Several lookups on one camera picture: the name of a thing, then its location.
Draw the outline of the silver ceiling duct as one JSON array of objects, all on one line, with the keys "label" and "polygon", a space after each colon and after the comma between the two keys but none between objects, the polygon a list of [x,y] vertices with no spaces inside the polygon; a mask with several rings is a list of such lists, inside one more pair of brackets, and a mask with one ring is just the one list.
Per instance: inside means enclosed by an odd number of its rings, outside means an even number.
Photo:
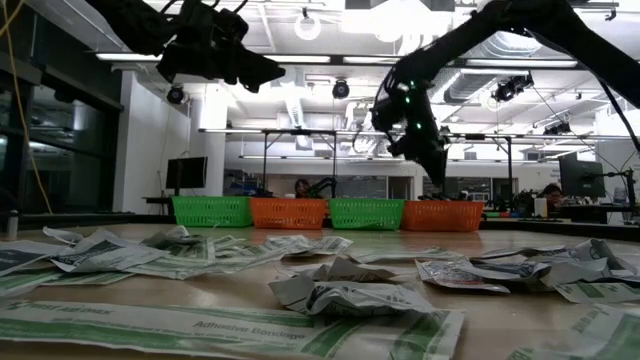
[{"label": "silver ceiling duct", "polygon": [[[499,31],[468,51],[466,56],[489,60],[528,58],[540,48],[541,44],[531,37]],[[458,69],[444,85],[441,95],[436,95],[436,98],[448,104],[465,103],[496,80],[525,74],[522,70]]]}]

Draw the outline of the orange-red plastic basket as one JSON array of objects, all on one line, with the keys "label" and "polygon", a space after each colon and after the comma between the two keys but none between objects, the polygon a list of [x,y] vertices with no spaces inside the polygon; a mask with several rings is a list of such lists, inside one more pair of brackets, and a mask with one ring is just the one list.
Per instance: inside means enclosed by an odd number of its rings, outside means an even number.
[{"label": "orange-red plastic basket", "polygon": [[318,230],[323,226],[327,201],[306,198],[251,198],[254,226],[261,229]]},{"label": "orange-red plastic basket", "polygon": [[420,232],[475,232],[484,204],[472,201],[407,201],[401,228]]}]

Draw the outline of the green plastic basket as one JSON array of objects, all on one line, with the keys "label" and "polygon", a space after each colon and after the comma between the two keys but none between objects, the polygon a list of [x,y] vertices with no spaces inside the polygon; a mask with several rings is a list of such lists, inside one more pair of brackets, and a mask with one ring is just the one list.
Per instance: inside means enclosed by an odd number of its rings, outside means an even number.
[{"label": "green plastic basket", "polygon": [[329,211],[335,229],[398,230],[404,200],[374,198],[333,198]]},{"label": "green plastic basket", "polygon": [[253,224],[248,197],[177,196],[172,198],[178,225],[240,228]]}]

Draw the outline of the pile of bandage packets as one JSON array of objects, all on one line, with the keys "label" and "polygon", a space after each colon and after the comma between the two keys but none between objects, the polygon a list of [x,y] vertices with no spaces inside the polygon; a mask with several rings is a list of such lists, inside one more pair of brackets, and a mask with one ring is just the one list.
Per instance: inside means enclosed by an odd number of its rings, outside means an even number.
[{"label": "pile of bandage packets", "polygon": [[505,286],[492,284],[485,278],[472,273],[472,265],[468,260],[415,261],[415,265],[419,278],[423,282],[451,289],[510,294],[510,290]]}]

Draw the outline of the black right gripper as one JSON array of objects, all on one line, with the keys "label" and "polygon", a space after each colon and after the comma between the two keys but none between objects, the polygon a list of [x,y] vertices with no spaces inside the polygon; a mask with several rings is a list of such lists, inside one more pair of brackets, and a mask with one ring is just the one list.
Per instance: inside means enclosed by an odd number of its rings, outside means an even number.
[{"label": "black right gripper", "polygon": [[389,140],[393,156],[418,156],[431,182],[442,185],[446,177],[446,140],[440,134],[427,95],[420,82],[383,85],[387,96],[378,98],[372,108],[372,124]]}]

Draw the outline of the black computer monitor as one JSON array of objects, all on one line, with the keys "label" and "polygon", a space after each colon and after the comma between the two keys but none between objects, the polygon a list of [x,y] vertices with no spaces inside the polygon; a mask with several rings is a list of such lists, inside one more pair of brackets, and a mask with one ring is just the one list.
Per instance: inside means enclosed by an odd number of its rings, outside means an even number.
[{"label": "black computer monitor", "polygon": [[207,157],[169,159],[165,177],[165,188],[179,195],[182,189],[206,187]]},{"label": "black computer monitor", "polygon": [[604,198],[603,166],[598,162],[580,161],[564,156],[559,159],[561,189],[566,196]]}]

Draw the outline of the white round ceiling lamp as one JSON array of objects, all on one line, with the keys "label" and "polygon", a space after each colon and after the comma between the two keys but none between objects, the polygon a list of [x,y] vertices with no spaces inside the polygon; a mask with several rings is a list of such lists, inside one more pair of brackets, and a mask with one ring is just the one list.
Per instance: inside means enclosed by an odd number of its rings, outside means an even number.
[{"label": "white round ceiling lamp", "polygon": [[294,23],[294,32],[302,40],[315,40],[321,33],[322,24],[320,18],[303,8]]}]

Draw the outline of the long ceiling light strip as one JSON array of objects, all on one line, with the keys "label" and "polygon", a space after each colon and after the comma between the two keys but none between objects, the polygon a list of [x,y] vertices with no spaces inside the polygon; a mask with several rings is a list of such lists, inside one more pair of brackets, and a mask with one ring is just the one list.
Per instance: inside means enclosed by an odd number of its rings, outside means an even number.
[{"label": "long ceiling light strip", "polygon": [[[97,53],[96,57],[111,63],[158,63],[160,56],[135,53]],[[389,67],[398,56],[344,56],[344,55],[284,55],[266,54],[266,58],[286,65],[331,65]],[[500,68],[500,69],[544,69],[582,70],[576,60],[542,58],[460,58],[452,60],[446,67],[453,68]]]}]

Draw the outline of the black background frame rig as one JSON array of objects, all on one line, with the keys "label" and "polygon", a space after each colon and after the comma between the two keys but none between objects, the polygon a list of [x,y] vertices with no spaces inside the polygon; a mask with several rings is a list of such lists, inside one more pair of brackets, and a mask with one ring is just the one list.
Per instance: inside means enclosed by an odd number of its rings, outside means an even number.
[{"label": "black background frame rig", "polygon": [[322,129],[304,129],[304,128],[292,128],[292,129],[262,129],[259,131],[264,136],[263,146],[263,169],[262,169],[262,184],[263,190],[266,190],[266,170],[267,170],[267,153],[272,143],[268,142],[268,138],[271,134],[276,134],[277,138],[274,142],[277,142],[279,138],[288,134],[291,136],[319,136],[331,149],[332,157],[323,157],[323,160],[332,160],[332,176],[337,177],[337,132],[335,130],[322,130]]},{"label": "black background frame rig", "polygon": [[511,198],[514,195],[513,190],[513,151],[512,151],[513,137],[509,135],[499,134],[482,134],[482,133],[468,133],[459,134],[452,133],[446,138],[445,149],[451,152],[451,147],[456,144],[476,144],[491,141],[499,150],[502,150],[507,154],[507,166],[508,166],[508,191],[507,201],[511,202]]}]

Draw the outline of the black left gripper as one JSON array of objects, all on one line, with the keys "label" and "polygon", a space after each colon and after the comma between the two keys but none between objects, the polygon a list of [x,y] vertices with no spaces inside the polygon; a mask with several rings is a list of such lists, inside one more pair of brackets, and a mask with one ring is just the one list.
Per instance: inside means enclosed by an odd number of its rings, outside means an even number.
[{"label": "black left gripper", "polygon": [[284,75],[276,61],[241,48],[248,24],[238,11],[184,0],[171,24],[175,37],[157,64],[158,72],[170,83],[178,74],[186,74],[227,83],[238,81],[249,92],[258,93],[261,85]]}]

